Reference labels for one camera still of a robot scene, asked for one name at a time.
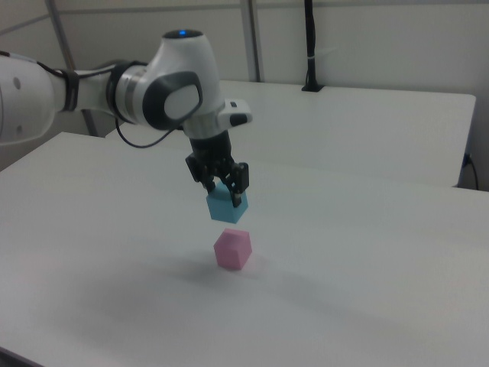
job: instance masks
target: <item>white table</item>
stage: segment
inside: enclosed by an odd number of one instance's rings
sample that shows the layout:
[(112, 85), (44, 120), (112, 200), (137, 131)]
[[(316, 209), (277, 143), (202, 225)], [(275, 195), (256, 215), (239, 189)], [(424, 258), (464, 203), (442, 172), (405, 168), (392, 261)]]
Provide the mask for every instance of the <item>white table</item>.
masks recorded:
[(487, 364), (486, 193), (250, 161), (254, 252), (230, 272), (186, 154), (62, 134), (0, 173), (1, 347), (52, 367)]
[[(248, 101), (254, 121), (232, 129), (239, 161), (252, 159), (371, 177), (455, 186), (464, 157), (475, 97), (377, 89), (221, 83), (226, 98)], [(133, 141), (161, 132), (124, 124)], [(117, 132), (107, 138), (120, 140)], [(189, 149), (182, 132), (163, 143)]]

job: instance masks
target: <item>white robotic arm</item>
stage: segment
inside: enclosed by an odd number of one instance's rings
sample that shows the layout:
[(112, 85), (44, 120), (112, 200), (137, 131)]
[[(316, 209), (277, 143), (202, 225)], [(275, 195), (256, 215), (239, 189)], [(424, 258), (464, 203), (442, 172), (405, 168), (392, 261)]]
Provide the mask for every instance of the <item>white robotic arm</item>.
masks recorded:
[(56, 112), (81, 109), (112, 114), (116, 124), (182, 129), (193, 147), (186, 161), (194, 180), (211, 192), (214, 177), (220, 178), (233, 206), (240, 205), (248, 165), (232, 159), (227, 130), (250, 122), (251, 111), (243, 100), (222, 97), (214, 54), (201, 32), (165, 34), (149, 64), (99, 70), (52, 70), (20, 55), (0, 55), (0, 144), (42, 136)]

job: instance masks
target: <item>white wall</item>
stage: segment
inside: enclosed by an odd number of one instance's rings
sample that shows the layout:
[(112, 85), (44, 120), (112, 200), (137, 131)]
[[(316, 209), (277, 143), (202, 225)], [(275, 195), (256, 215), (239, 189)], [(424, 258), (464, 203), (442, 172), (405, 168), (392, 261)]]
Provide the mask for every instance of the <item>white wall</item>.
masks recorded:
[[(43, 0), (0, 0), (0, 9), (0, 50), (28, 55), (52, 67), (66, 67)], [(87, 134), (83, 117), (59, 114), (42, 138), (0, 147), (0, 170), (60, 132)]]
[[(222, 79), (250, 79), (240, 0), (57, 0), (57, 7), (79, 69), (116, 59), (147, 62), (164, 33), (192, 28), (211, 42)], [(114, 129), (114, 119), (94, 116), (103, 135)]]
[[(390, 0), (393, 2), (414, 1)], [(481, 187), (489, 190), (489, 5), (320, 3), (314, 2), (316, 53), (321, 49), (328, 53), (316, 61), (319, 82), (476, 96), (470, 151)], [(304, 84), (307, 62), (302, 6), (299, 1), (258, 1), (267, 82)], [(471, 187), (470, 169), (462, 181)]]

